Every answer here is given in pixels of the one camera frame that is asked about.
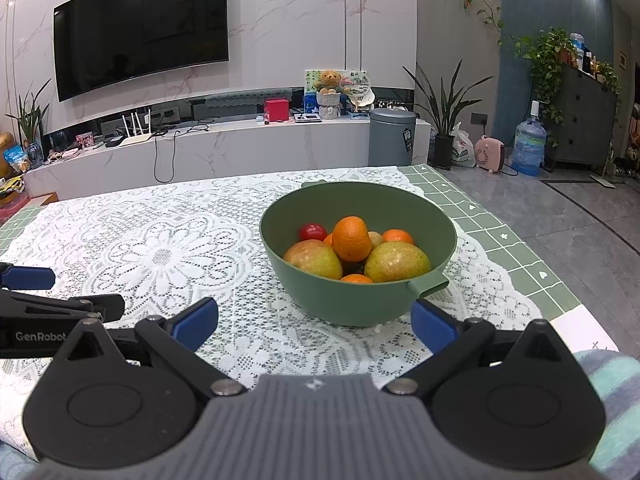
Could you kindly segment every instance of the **bowl handle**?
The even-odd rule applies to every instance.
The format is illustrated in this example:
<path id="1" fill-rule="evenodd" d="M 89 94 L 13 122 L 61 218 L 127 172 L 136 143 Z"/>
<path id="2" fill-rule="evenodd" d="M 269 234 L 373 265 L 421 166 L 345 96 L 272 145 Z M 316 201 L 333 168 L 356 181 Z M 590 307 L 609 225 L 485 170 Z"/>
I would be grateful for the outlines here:
<path id="1" fill-rule="evenodd" d="M 426 292 L 433 294 L 449 285 L 449 280 L 439 270 L 432 270 L 421 276 L 409 280 L 407 286 L 416 298 L 421 298 Z"/>
<path id="2" fill-rule="evenodd" d="M 300 187 L 315 186 L 316 184 L 327 184 L 326 180 L 316 180 L 315 182 L 303 182 Z"/>

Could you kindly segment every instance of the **lace tablecloth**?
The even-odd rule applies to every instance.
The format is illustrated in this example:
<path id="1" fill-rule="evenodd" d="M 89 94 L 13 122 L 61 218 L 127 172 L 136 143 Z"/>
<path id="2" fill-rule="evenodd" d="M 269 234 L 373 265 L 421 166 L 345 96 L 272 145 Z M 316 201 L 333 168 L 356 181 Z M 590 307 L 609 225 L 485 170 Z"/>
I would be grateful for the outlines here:
<path id="1" fill-rule="evenodd" d="M 276 278 L 259 233 L 264 210 L 302 182 L 362 180 L 423 196 L 397 168 L 297 171 L 219 178 L 79 198 L 49 205 L 3 255 L 17 265 L 51 267 L 46 296 L 117 292 L 132 326 L 170 317 L 204 296 L 220 323 L 198 354 L 245 386 L 259 375 L 368 373 L 377 386 L 430 356 L 408 316 L 372 328 L 332 326 L 305 315 Z M 456 226 L 449 287 L 430 297 L 453 316 L 479 316 L 503 329 L 541 317 Z M 5 360 L 0 370 L 0 439 L 30 456 L 21 425 L 24 402 L 48 360 Z"/>

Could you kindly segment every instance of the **gray floor tile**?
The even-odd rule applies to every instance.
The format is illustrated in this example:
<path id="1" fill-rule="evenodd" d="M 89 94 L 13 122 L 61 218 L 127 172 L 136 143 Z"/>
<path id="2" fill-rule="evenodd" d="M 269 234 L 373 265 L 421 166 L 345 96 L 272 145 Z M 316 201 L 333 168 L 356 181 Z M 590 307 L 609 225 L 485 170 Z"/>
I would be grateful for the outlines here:
<path id="1" fill-rule="evenodd" d="M 452 182 L 478 182 L 478 181 L 496 181 L 509 178 L 503 173 L 489 173 L 487 170 L 481 170 L 477 166 L 475 168 L 462 168 L 461 166 L 452 166 L 449 171 L 438 170 Z"/>
<path id="2" fill-rule="evenodd" d="M 607 189 L 599 184 L 551 184 L 602 221 L 640 214 L 640 194 L 628 186 Z"/>
<path id="3" fill-rule="evenodd" d="M 595 174 L 587 170 L 555 170 L 553 173 L 540 170 L 538 178 L 540 180 L 592 180 L 591 175 Z"/>
<path id="4" fill-rule="evenodd" d="M 596 222 L 578 206 L 533 177 L 457 181 L 455 184 L 522 238 Z"/>
<path id="5" fill-rule="evenodd" d="M 640 343 L 640 256 L 601 224 L 543 235 L 538 240 Z"/>
<path id="6" fill-rule="evenodd" d="M 529 247 L 549 266 L 549 268 L 560 278 L 569 290 L 574 293 L 582 304 L 587 308 L 596 321 L 603 327 L 618 349 L 633 358 L 640 356 L 640 346 L 636 344 L 626 329 L 610 313 L 602 302 L 594 295 L 580 278 L 578 278 L 569 267 L 567 267 L 558 257 L 553 254 L 538 238 L 526 238 L 524 241 Z"/>
<path id="7" fill-rule="evenodd" d="M 640 251 L 640 215 L 611 220 L 607 225 Z"/>
<path id="8" fill-rule="evenodd" d="M 622 178 L 622 182 L 624 182 L 631 189 L 635 189 L 638 193 L 640 193 L 640 182 L 638 182 L 636 179 L 624 177 Z"/>

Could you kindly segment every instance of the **screw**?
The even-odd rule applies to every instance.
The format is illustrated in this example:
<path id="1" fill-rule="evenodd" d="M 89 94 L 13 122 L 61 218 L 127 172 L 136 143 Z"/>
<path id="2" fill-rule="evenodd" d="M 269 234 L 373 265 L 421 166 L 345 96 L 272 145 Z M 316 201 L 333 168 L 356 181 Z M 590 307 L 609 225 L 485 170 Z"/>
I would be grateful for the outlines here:
<path id="1" fill-rule="evenodd" d="M 399 378 L 391 381 L 386 389 L 395 395 L 411 395 L 418 391 L 418 383 L 413 379 Z"/>
<path id="2" fill-rule="evenodd" d="M 237 395 L 242 392 L 242 384 L 233 379 L 218 379 L 211 385 L 211 391 L 219 396 Z"/>

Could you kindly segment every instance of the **teddy bear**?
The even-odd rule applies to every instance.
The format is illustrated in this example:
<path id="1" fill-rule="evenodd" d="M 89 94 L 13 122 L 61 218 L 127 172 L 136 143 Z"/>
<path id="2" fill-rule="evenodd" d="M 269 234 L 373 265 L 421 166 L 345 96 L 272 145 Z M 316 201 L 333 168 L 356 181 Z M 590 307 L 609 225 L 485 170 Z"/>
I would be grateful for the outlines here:
<path id="1" fill-rule="evenodd" d="M 322 70 L 320 79 L 314 83 L 314 87 L 321 94 L 333 94 L 344 91 L 340 87 L 342 76 L 335 70 Z"/>

